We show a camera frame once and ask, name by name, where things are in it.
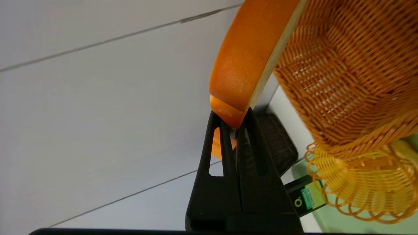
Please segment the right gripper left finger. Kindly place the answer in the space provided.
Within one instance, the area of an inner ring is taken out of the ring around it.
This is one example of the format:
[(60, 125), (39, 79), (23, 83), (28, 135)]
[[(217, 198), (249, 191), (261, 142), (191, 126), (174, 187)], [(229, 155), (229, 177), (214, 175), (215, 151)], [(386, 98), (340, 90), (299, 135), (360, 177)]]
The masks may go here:
[[(223, 176), (210, 174), (215, 130), (220, 130)], [(230, 128), (211, 111), (200, 163), (185, 215), (187, 231), (227, 231), (227, 220), (241, 212)]]

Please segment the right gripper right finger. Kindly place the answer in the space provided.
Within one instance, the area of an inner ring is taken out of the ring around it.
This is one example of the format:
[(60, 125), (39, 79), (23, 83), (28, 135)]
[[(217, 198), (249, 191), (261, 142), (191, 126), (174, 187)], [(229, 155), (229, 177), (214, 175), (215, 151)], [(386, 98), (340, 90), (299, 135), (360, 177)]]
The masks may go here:
[(267, 233), (302, 233), (303, 228), (252, 109), (237, 131), (238, 173), (243, 230)]

